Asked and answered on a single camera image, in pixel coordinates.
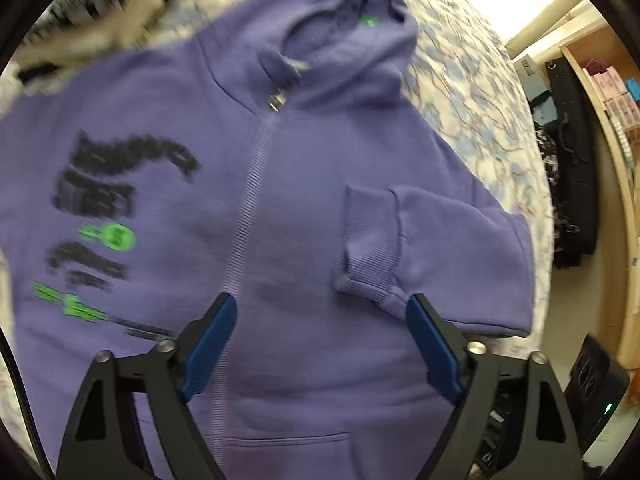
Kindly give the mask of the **black hanging bag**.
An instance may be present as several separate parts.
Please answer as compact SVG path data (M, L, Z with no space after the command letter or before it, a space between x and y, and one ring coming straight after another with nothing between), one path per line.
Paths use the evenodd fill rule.
M548 180L553 206L553 265L574 268L594 253L599 229L599 196L594 139L587 98L566 58L546 64L549 100L558 118L538 133L552 165Z

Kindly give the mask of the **wooden shelf unit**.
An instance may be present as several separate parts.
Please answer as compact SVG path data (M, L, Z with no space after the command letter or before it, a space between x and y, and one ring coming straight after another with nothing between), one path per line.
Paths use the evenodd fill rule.
M602 307L597 337L628 370L639 367L639 220L634 187L604 103L585 72L591 61L609 62L624 75L639 73L611 26L599 24L567 40L561 52L590 105L599 192L597 253L603 266Z

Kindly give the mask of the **black white patterned garment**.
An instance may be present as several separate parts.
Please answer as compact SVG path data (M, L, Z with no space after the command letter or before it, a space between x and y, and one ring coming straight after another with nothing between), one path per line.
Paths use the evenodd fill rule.
M172 0L54 0L10 61L21 84L144 44Z

